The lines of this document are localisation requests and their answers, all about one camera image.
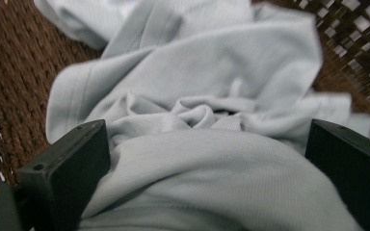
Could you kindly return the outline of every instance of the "woven wicker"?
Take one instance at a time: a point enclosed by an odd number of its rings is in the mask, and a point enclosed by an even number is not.
[[[274,1],[318,16],[325,64],[314,88],[347,91],[354,110],[370,114],[370,1]],[[32,0],[0,0],[0,182],[48,143],[45,110],[51,84],[65,66],[100,53],[66,38]]]

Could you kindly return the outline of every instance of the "wrinkled fabric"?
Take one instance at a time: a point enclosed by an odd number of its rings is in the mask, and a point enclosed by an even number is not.
[[[112,169],[82,229],[358,230],[301,155],[313,118],[370,136],[370,115],[352,115],[349,94],[310,88],[322,64],[312,15],[146,0],[112,36],[82,25],[107,46],[59,74],[46,120],[50,142],[107,122]]]

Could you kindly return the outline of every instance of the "wicker basket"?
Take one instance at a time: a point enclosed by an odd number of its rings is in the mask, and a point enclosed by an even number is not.
[[[273,1],[315,13],[325,64],[316,90],[347,91],[354,110],[370,114],[370,1]],[[57,73],[100,53],[66,38],[32,0],[0,0],[0,182],[15,185],[16,170],[48,143],[48,93]]]

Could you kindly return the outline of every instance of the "brown wicker surface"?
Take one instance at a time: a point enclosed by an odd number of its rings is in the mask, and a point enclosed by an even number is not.
[[[326,62],[314,88],[348,91],[355,111],[370,113],[370,1],[274,2],[319,17]],[[47,146],[45,109],[57,73],[98,56],[66,38],[32,0],[0,0],[0,182],[16,184],[16,170]]]

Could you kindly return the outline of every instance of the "laundry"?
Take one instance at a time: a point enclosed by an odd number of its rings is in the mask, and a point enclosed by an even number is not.
[[[303,157],[313,118],[370,137],[349,94],[311,89],[323,61],[311,14],[247,0],[35,2],[104,47],[59,74],[47,109],[50,142],[107,122],[112,166],[81,229],[360,230]]]

